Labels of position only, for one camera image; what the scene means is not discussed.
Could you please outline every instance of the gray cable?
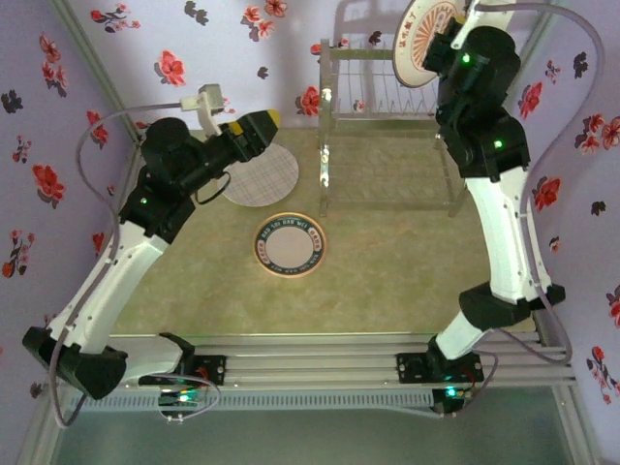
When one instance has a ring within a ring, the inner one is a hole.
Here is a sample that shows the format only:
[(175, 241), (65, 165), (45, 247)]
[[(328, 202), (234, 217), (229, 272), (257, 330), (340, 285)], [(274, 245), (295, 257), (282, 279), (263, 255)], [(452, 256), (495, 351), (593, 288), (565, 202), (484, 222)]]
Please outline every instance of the gray cable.
[(183, 379), (183, 380), (187, 380), (187, 381), (196, 381), (198, 383), (202, 383), (204, 385), (206, 385), (207, 387), (211, 387), (214, 388), (215, 391), (217, 392), (217, 397), (215, 397), (215, 400), (213, 402), (211, 402), (210, 404), (205, 405), (204, 407), (202, 407), (200, 410), (196, 410), (195, 412), (185, 415), (181, 418), (174, 418), (172, 416), (165, 416), (164, 413), (162, 411), (160, 411), (160, 414), (162, 415), (162, 417), (164, 417), (165, 419), (167, 419), (168, 421), (172, 422), (172, 421), (183, 421), (185, 419), (190, 419), (192, 417), (197, 417), (198, 415), (201, 415), (205, 412), (208, 412), (209, 410), (213, 410), (217, 404), (220, 403), (220, 401), (222, 400), (222, 391), (220, 390), (220, 388), (213, 383), (212, 381), (206, 380), (205, 378), (199, 378), (198, 376), (181, 376), (181, 375), (173, 375), (170, 373), (167, 374), (162, 374), (162, 373), (158, 373), (156, 375), (151, 375), (151, 376), (155, 376), (157, 378), (167, 378), (169, 380), (178, 380), (178, 379)]
[(133, 107), (133, 108), (122, 109), (120, 111), (115, 111), (114, 113), (104, 116), (102, 119), (100, 119), (95, 124), (93, 124), (90, 128), (88, 128), (81, 135), (81, 137), (79, 138), (79, 141), (77, 142), (77, 148), (76, 148), (77, 172), (79, 173), (79, 177), (81, 178), (83, 183), (86, 185), (88, 190), (90, 190), (90, 192), (92, 192), (95, 195), (95, 197), (99, 201), (101, 201), (108, 209), (109, 216), (112, 220), (112, 238), (111, 238), (112, 243), (109, 249), (108, 262), (104, 264), (103, 268), (101, 269), (101, 271), (99, 272), (95, 280), (91, 283), (91, 285), (88, 287), (86, 292), (82, 295), (82, 297), (76, 303), (76, 306), (74, 307), (73, 311), (71, 312), (71, 315), (67, 319), (67, 322), (64, 324), (64, 327), (62, 331), (60, 332), (60, 335), (58, 336), (58, 341), (54, 345), (54, 349), (51, 353), (51, 360), (49, 362), (49, 388), (51, 390), (51, 404), (53, 406), (53, 411), (54, 411), (54, 416), (56, 418), (56, 422), (58, 423), (58, 426), (60, 426), (61, 428), (68, 428), (76, 420), (76, 418), (78, 417), (79, 410), (81, 409), (81, 406), (83, 405), (83, 403), (86, 401), (86, 398), (87, 398), (86, 394), (84, 394), (80, 398), (79, 402), (77, 403), (76, 409), (72, 413), (71, 417), (68, 420), (63, 419), (62, 412), (60, 411), (60, 401), (58, 399), (58, 385), (56, 383), (56, 371), (58, 368), (58, 358), (60, 357), (60, 350), (62, 349), (65, 339), (69, 335), (67, 326), (70, 326), (74, 322), (74, 320), (78, 317), (79, 311), (83, 307), (86, 300), (88, 300), (88, 298), (93, 294), (97, 286), (99, 286), (99, 283), (104, 279), (104, 276), (106, 276), (106, 273), (108, 272), (111, 264), (114, 263), (114, 259), (116, 258), (116, 255), (118, 253), (118, 247), (120, 246), (120, 223), (118, 220), (118, 213), (114, 210), (114, 207), (109, 202), (109, 200), (106, 197), (104, 197), (97, 190), (97, 188), (95, 188), (90, 183), (90, 181), (86, 177), (86, 174), (84, 173), (84, 168), (81, 163), (81, 149), (83, 148), (86, 140), (90, 137), (90, 134), (92, 133), (92, 131), (95, 128), (99, 127), (101, 124), (103, 124), (105, 121), (108, 121), (112, 118), (115, 118), (117, 116), (127, 114), (127, 113), (149, 111), (153, 109), (180, 109), (180, 108), (181, 108), (181, 104), (178, 103), (178, 104), (147, 105), (144, 107)]
[(532, 270), (532, 281), (535, 286), (536, 292), (539, 298), (541, 299), (542, 304), (544, 305), (544, 308), (547, 310), (548, 314), (551, 316), (551, 319), (553, 323), (555, 324), (556, 329), (558, 329), (559, 331), (560, 339), (562, 339), (563, 345), (566, 349), (566, 354), (562, 358), (553, 358), (550, 356), (546, 356), (536, 351), (529, 345), (525, 344), (520, 339), (518, 339), (516, 336), (507, 332), (505, 329), (502, 329), (502, 328), (498, 329), (504, 335), (506, 335), (513, 341), (517, 342), (526, 351), (528, 351), (531, 354), (534, 354), (536, 357), (541, 358), (542, 360), (547, 361), (549, 363), (564, 365), (566, 363), (569, 363), (571, 359), (573, 358), (573, 344), (571, 343), (571, 339), (569, 338), (569, 335), (566, 329), (564, 328), (562, 321), (555, 313), (555, 310), (553, 309), (553, 305), (551, 305), (551, 302), (549, 302), (548, 298), (544, 294), (544, 290), (541, 285), (541, 277), (538, 272), (536, 258), (534, 257), (534, 246), (532, 245), (532, 235), (530, 232), (529, 225), (527, 223), (527, 216), (526, 216), (528, 205), (529, 205), (529, 199), (530, 199), (528, 193), (530, 192), (532, 188), (532, 180), (535, 179), (534, 173), (540, 169), (540, 166), (543, 164), (543, 161), (546, 160), (551, 155), (551, 153), (553, 153), (553, 151), (556, 149), (556, 146), (558, 145), (562, 137), (567, 133), (569, 128), (571, 128), (572, 125), (575, 123), (575, 121), (581, 117), (581, 112), (583, 111), (587, 103), (590, 101), (590, 97), (592, 96), (597, 86), (599, 85), (599, 82), (601, 81), (601, 77), (603, 76), (603, 72), (605, 69), (605, 46), (603, 45), (603, 40), (601, 39), (601, 36), (597, 32), (597, 30), (587, 19), (585, 19), (583, 16), (578, 15), (577, 13), (564, 7), (559, 7), (556, 5), (549, 5), (545, 3), (521, 3), (521, 4), (516, 4), (516, 5), (512, 5), (512, 4), (480, 5), (478, 4), (476, 6), (476, 10), (479, 12), (490, 12), (490, 13), (491, 12), (499, 13), (499, 12), (510, 12), (510, 11), (516, 12), (516, 11), (535, 10), (535, 11), (542, 12), (542, 13), (551, 13), (551, 14), (566, 17), (570, 19), (572, 22), (574, 22), (576, 25), (581, 27), (581, 29), (583, 29), (588, 34), (588, 36), (590, 36), (590, 39), (592, 40), (592, 43), (594, 44), (594, 47), (597, 52), (596, 70), (594, 72), (594, 77), (592, 79), (592, 84), (590, 85), (588, 94), (583, 99), (581, 105), (579, 106), (578, 110), (575, 112), (571, 121), (564, 127), (564, 129), (560, 132), (560, 134), (553, 140), (553, 142), (549, 145), (549, 147), (542, 154), (541, 158), (539, 158), (539, 160), (532, 166), (532, 168), (530, 168), (530, 173), (526, 179), (523, 192), (521, 193), (521, 201), (520, 201), (520, 208), (519, 208), (520, 221), (521, 221), (521, 226), (523, 228), (523, 235), (525, 239), (524, 240), (525, 251), (526, 251), (528, 262), (530, 264), (530, 269)]

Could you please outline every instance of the purple wall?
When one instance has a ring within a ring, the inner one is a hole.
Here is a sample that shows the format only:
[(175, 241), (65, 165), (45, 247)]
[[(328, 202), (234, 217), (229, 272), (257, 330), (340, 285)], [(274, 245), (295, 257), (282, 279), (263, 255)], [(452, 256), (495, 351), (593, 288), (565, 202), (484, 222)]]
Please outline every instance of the purple wall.
[[(567, 300), (557, 311), (573, 341), (573, 368), (590, 420), (605, 458), (620, 461), (619, 6), (616, 0), (591, 5), (563, 2), (602, 36), (603, 81), (558, 148), (532, 173), (541, 181), (534, 215), (549, 274), (566, 287)], [(515, 87), (523, 104), (511, 109), (525, 127), (533, 160), (573, 117), (595, 65), (588, 36), (567, 19), (554, 18)]]
[[(69, 302), (96, 261), (94, 234), (109, 227), (74, 162), (87, 112), (109, 107), (45, 0), (5, 2), (0, 21), (0, 455), (15, 463), (46, 376), (21, 337)], [(102, 192), (119, 190), (129, 135), (106, 123), (97, 136), (86, 173)]]

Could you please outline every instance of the dish rack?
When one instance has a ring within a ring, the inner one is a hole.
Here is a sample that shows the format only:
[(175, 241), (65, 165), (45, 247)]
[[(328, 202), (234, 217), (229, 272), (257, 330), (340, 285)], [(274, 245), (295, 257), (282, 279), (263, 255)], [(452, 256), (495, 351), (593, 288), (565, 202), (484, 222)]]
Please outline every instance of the dish rack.
[(320, 215), (335, 206), (456, 215), (465, 188), (437, 136), (436, 80), (401, 85), (389, 47), (330, 47), (323, 39), (320, 57)]

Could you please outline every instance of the beige marble floor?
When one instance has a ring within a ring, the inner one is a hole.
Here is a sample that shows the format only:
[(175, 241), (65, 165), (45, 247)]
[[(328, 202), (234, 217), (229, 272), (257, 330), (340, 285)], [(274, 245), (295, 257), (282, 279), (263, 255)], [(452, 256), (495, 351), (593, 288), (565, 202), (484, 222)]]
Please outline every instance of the beige marble floor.
[[(276, 142), (298, 160), (294, 191), (263, 208), (224, 197), (199, 206), (144, 276), (116, 334), (434, 333), (458, 312), (458, 294), (488, 279), (470, 199), (455, 218), (446, 211), (363, 209), (330, 210), (319, 218), (316, 131), (282, 130)], [(253, 255), (257, 226), (283, 211), (315, 218), (327, 236), (321, 266), (298, 279), (268, 274)], [(513, 330), (533, 328), (526, 321)]]

